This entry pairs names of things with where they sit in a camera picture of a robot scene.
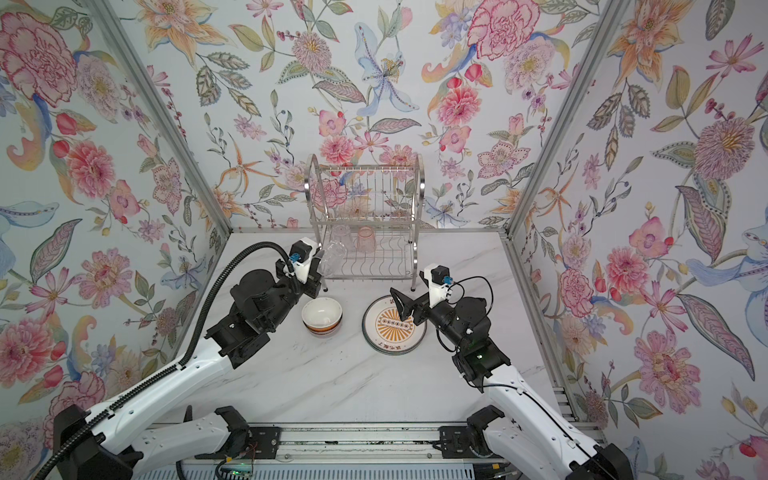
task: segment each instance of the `wire shelf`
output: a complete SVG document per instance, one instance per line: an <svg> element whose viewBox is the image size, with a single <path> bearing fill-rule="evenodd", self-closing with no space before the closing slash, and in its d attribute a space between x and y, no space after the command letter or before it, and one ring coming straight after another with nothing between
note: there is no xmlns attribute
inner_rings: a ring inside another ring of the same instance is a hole
<svg viewBox="0 0 768 480"><path fill-rule="evenodd" d="M371 227L376 237L372 252L349 248L339 271L326 278L411 280L415 288L424 189L420 155L413 166L354 167L320 165L313 155L304 190L318 243L330 242L335 225L348 226L352 238Z"/></svg>

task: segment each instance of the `metal dish rack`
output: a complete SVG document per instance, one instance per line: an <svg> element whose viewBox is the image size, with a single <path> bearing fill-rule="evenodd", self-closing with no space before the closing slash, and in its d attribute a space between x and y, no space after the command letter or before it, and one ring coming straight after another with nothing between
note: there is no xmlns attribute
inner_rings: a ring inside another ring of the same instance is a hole
<svg viewBox="0 0 768 480"><path fill-rule="evenodd" d="M321 165L313 155L304 178L310 223L321 246L335 225L348 226L353 242L363 226L376 235L373 252L350 249L337 274L326 279L411 280L415 290L425 189L421 155L410 167Z"/></svg>

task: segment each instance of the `white plate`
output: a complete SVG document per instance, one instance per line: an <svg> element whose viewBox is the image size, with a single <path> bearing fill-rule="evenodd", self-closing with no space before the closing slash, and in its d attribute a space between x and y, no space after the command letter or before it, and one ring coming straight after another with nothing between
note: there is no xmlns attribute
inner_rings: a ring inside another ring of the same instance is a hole
<svg viewBox="0 0 768 480"><path fill-rule="evenodd" d="M412 316L401 322L395 300L387 295L371 303L362 316L362 334L368 344L381 353L402 355L422 341L427 332L426 323L416 326Z"/></svg>

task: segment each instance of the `bowl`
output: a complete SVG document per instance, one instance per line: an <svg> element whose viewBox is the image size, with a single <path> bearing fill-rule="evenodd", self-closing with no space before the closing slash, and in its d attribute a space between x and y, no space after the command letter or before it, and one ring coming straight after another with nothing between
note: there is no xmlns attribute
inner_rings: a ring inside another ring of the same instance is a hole
<svg viewBox="0 0 768 480"><path fill-rule="evenodd" d="M342 309L339 302L327 296L315 298L301 309L304 326L315 335L328 335L341 323Z"/></svg>

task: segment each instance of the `corrugated black hose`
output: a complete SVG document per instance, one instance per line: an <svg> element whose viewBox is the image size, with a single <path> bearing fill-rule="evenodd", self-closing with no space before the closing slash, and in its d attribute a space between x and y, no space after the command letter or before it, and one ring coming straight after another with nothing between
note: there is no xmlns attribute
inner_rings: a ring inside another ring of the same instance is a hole
<svg viewBox="0 0 768 480"><path fill-rule="evenodd" d="M192 358L192 355L194 355L194 350L197 347L197 342L200 341L200 335L203 333L205 320L208 317L208 310L210 310L211 305L214 304L214 299L216 298L216 295L219 293L221 286L224 284L224 280L227 279L230 273L232 273L232 270L234 270L237 264L242 262L245 257L248 257L250 254L252 254L256 250L261 250L263 248L271 248L272 250L275 250L277 253L279 253L280 257L283 259L283 262L285 262L285 264L288 266L288 271L291 274L294 274L293 264L291 263L290 258L288 257L288 254L277 243L274 243L274 242L254 243L250 247L238 253L237 256L234 257L232 261L227 264L226 267L224 267L224 270L216 279L216 282L214 282L214 285L210 288L210 292L208 292L208 296L206 296L205 301L203 302L203 306L200 308L200 315L197 317L197 323L194 326L194 331L192 332L192 339L190 340L190 344L187 347L187 352L184 354L181 360L179 360L177 363L171 366L168 366L166 369L162 369L160 372L155 373L148 379L143 380L141 383L136 385L133 389L127 391L125 394L123 394L123 396L118 398L115 401L115 403L110 405L107 409L105 409L104 411L96 415L90 422L84 425L81 429L76 431L74 435L69 437L69 439L67 439L67 441L61 445L60 449L56 453L54 453L53 456L49 458L48 461L40 468L40 470L38 471L38 474L35 475L35 480L45 480L45 477L47 477L49 473L53 472L53 469L56 467L56 465L71 452L74 446L77 445L86 435L89 435L93 427L96 426L96 424L98 424L101 420L106 419L110 415L110 412L114 412L115 410L124 406L126 403L128 403L128 401L133 399L136 395L138 395L145 389L155 384L158 380L163 379L164 377L170 375L171 373L177 372L178 370L182 369L190 361L190 359ZM300 288L299 280L296 278L295 275L293 275L293 282L294 282L295 288Z"/></svg>

